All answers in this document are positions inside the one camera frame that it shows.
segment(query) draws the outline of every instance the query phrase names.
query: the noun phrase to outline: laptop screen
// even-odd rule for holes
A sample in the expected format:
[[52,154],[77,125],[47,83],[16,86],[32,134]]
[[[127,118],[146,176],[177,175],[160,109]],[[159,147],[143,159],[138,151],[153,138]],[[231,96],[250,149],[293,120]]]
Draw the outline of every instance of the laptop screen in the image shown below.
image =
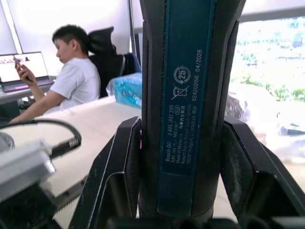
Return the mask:
[[2,55],[0,56],[0,81],[2,83],[20,80],[15,69],[14,56],[20,61],[20,64],[27,66],[36,78],[48,76],[41,52]]

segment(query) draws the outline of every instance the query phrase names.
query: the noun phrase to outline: black hair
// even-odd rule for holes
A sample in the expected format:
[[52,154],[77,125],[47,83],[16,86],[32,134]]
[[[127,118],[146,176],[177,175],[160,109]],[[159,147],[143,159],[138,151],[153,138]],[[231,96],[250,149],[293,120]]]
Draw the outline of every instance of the black hair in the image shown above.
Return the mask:
[[66,44],[75,39],[80,44],[81,51],[84,54],[88,54],[89,37],[86,31],[79,26],[66,25],[60,27],[52,36],[53,43],[55,43],[55,40],[57,39],[63,40]]

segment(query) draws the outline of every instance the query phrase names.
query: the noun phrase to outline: headrest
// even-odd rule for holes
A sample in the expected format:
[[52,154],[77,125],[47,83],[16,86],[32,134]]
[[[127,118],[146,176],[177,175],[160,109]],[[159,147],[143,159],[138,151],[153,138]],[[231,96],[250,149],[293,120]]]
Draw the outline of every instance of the headrest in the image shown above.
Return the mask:
[[90,40],[89,51],[95,55],[116,55],[116,47],[111,42],[111,33],[114,27],[92,31],[88,34]]

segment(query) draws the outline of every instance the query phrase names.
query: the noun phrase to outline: smartphone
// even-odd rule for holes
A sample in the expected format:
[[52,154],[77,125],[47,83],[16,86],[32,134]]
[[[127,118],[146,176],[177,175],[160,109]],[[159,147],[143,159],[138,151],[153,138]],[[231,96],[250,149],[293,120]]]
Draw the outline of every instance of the smartphone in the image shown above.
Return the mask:
[[[17,64],[17,65],[21,65],[20,64],[20,61],[15,57],[15,56],[13,56],[13,59],[14,59],[14,62]],[[31,79],[31,77],[30,76],[27,76],[26,77],[27,78],[27,80],[29,80],[29,81],[31,81],[31,82],[34,82],[32,79]]]

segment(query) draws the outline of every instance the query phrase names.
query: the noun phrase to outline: man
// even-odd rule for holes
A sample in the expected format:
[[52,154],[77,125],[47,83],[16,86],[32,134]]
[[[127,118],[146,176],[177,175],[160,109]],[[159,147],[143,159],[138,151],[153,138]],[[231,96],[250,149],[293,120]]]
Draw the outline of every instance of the man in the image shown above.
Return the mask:
[[54,111],[97,100],[100,96],[100,76],[88,58],[89,38],[86,32],[73,25],[59,28],[52,37],[56,56],[64,64],[56,82],[44,95],[34,74],[25,65],[15,66],[18,75],[30,88],[35,103],[11,120],[18,122]]

